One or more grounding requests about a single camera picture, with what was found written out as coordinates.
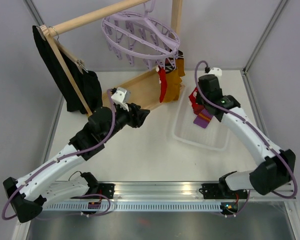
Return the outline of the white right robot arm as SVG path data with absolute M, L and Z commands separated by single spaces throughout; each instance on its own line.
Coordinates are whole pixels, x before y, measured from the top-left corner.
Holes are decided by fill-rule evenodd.
M 232 95 L 223 94 L 219 75 L 195 77 L 195 83 L 196 102 L 242 142 L 256 164 L 254 170 L 233 171 L 220 177 L 219 194 L 229 198 L 238 190 L 254 190 L 262 196 L 273 193 L 284 199 L 295 198 L 295 153 L 283 150 L 251 123 L 241 104 Z

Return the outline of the black garment on hanger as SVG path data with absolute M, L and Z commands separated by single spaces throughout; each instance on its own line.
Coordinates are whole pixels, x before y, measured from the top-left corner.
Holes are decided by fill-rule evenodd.
M 97 74 L 90 70 L 81 73 L 63 53 L 56 49 L 55 54 L 48 41 L 42 39 L 37 27 L 32 27 L 35 45 L 66 101 L 67 111 L 90 114 L 102 107 L 102 88 Z

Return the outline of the purple round clip hanger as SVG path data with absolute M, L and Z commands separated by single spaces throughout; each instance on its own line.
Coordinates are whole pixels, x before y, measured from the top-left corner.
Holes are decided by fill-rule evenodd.
M 180 39 L 171 27 L 150 16 L 155 3 L 144 3 L 144 13 L 120 11 L 106 16 L 101 29 L 109 50 L 119 60 L 126 57 L 133 67 L 135 59 L 141 59 L 148 70 L 155 66 L 175 69 Z

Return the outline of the mustard yellow sock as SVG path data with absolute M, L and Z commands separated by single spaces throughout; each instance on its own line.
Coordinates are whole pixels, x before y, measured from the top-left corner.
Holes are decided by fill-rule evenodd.
M 167 87 L 162 102 L 169 103 L 172 101 L 177 101 L 180 96 L 180 87 L 182 83 L 182 79 L 179 76 L 178 70 L 171 66 L 166 66 L 165 80 L 167 83 Z

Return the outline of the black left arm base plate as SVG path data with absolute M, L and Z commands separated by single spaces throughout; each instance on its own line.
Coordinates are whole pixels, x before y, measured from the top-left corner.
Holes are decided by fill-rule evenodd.
M 113 199 L 115 193 L 115 184 L 114 183 L 99 183 L 98 188 L 93 188 L 88 190 L 83 196 L 75 196 L 72 199 L 102 199 L 102 196 L 107 197 L 108 199 Z

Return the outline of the white plastic basket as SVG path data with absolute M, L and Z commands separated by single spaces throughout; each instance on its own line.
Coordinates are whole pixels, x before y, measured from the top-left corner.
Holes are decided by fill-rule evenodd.
M 184 95 L 179 100 L 172 125 L 172 137 L 182 143 L 211 151 L 224 151 L 229 142 L 230 130 L 216 119 L 202 128 L 194 124 L 195 114 Z

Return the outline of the mustard sock brown cuff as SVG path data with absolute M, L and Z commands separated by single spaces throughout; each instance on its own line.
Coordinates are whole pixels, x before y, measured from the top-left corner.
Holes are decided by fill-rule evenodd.
M 178 57 L 175 60 L 176 67 L 178 70 L 179 77 L 184 77 L 185 74 L 185 59 L 184 59 L 184 53 L 181 50 L 178 50 Z

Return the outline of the wooden clip hanger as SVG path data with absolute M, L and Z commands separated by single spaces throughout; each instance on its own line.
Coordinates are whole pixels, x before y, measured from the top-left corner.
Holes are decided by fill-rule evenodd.
M 83 60 L 79 59 L 78 57 L 76 57 L 72 52 L 70 52 L 68 49 L 66 49 L 60 42 L 58 39 L 55 39 L 52 34 L 50 33 L 49 28 L 43 24 L 41 26 L 37 26 L 37 29 L 41 35 L 41 38 L 45 41 L 48 42 L 48 44 L 50 45 L 51 49 L 54 51 L 55 55 L 56 55 L 56 49 L 60 52 L 63 53 L 65 56 L 67 56 L 68 59 L 70 59 L 78 68 L 78 70 L 83 73 L 83 71 L 85 72 L 89 72 L 87 70 L 87 68 L 85 67 L 85 63 Z

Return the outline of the aluminium mounting rail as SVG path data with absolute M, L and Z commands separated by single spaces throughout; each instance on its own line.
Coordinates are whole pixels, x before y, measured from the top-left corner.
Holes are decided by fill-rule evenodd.
M 194 202 L 235 201 L 234 199 L 204 199 L 199 192 L 202 184 L 215 181 L 100 181 L 115 184 L 113 200 L 124 202 Z

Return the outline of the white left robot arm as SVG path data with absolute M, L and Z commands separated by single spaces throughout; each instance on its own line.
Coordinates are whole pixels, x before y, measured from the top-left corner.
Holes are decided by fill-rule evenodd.
M 83 129 L 57 155 L 23 177 L 4 180 L 3 187 L 8 200 L 1 213 L 2 219 L 17 218 L 20 223 L 26 223 L 47 207 L 71 198 L 109 201 L 91 172 L 83 172 L 73 180 L 55 181 L 102 151 L 105 143 L 125 126 L 140 128 L 143 125 L 150 110 L 135 103 L 127 106 L 128 109 L 115 104 L 111 108 L 97 108 Z

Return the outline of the red sock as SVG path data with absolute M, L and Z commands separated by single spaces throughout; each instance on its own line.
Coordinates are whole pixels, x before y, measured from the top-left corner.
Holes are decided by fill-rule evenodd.
M 197 94 L 198 94 L 198 88 L 195 87 L 194 90 L 192 91 L 192 93 L 188 96 L 190 105 L 191 105 L 193 113 L 195 115 L 200 114 L 201 111 L 205 108 L 202 104 L 198 104 L 196 102 Z
M 162 103 L 164 101 L 167 88 L 168 88 L 168 83 L 166 79 L 166 71 L 164 68 L 161 68 L 160 66 L 156 67 L 156 72 L 159 75 L 159 84 L 160 84 L 160 96 L 159 96 L 159 102 Z

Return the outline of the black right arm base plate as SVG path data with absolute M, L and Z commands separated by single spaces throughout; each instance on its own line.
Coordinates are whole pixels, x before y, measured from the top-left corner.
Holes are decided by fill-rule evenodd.
M 222 191 L 217 183 L 203 183 L 198 191 L 205 200 L 245 200 L 248 197 L 247 190 Z

